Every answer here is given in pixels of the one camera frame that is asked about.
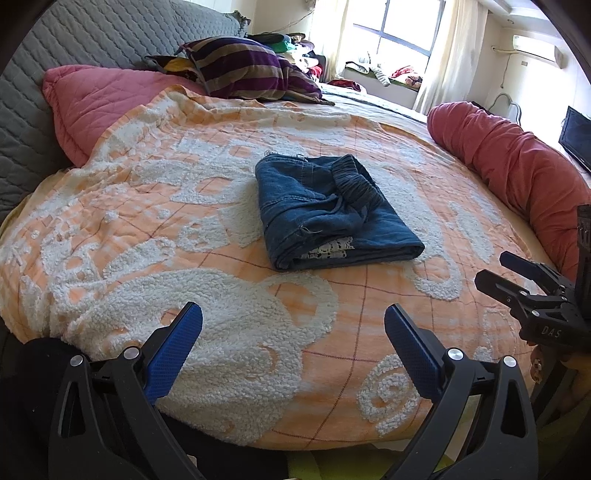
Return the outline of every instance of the green cloth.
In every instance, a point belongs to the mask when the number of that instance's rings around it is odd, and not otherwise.
[[[270,45],[265,45],[269,47],[275,53],[283,53],[288,50],[295,50],[296,46],[293,43],[288,42],[287,40],[280,41],[279,43],[272,43]]]
[[[402,456],[374,445],[286,454],[290,477],[301,480],[380,480]],[[437,470],[452,463],[443,456]]]
[[[587,395],[570,412],[538,431],[540,473],[547,472],[558,463],[590,408],[591,394]]]

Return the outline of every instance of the blanket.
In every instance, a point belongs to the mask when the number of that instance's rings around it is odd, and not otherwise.
[[[269,151],[354,155],[423,254],[275,272],[254,176]],[[478,177],[421,137],[335,108],[172,86],[29,200],[0,239],[0,314],[22,342],[54,336],[100,360],[195,301],[203,332],[161,411],[271,449],[407,439],[430,403],[385,336],[384,311],[401,303],[446,346],[483,360],[513,355],[527,372],[517,322],[473,279],[503,271],[503,250],[531,258],[528,245]]]

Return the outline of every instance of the folded jeans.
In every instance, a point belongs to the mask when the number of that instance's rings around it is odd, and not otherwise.
[[[352,155],[271,154],[256,165],[256,178],[276,270],[410,260],[424,250]]]

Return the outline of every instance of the striped pillow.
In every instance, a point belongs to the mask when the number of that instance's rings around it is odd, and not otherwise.
[[[181,45],[177,54],[181,51],[210,96],[334,105],[322,99],[318,85],[301,70],[255,41],[212,37]]]

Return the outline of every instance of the metal screw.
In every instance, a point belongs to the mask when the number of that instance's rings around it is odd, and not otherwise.
[[[464,354],[462,353],[462,351],[458,350],[457,348],[450,349],[447,352],[447,356],[452,360],[461,360],[462,358],[464,358]]]
[[[125,352],[123,352],[123,356],[127,360],[133,360],[134,358],[137,358],[138,355],[139,355],[139,349],[134,346],[129,347]]]
[[[506,356],[503,359],[503,363],[508,366],[508,367],[516,367],[517,366],[517,360],[515,360],[512,356]]]
[[[78,365],[82,364],[84,361],[84,357],[82,355],[76,355],[70,358],[70,365],[73,367],[77,367]]]

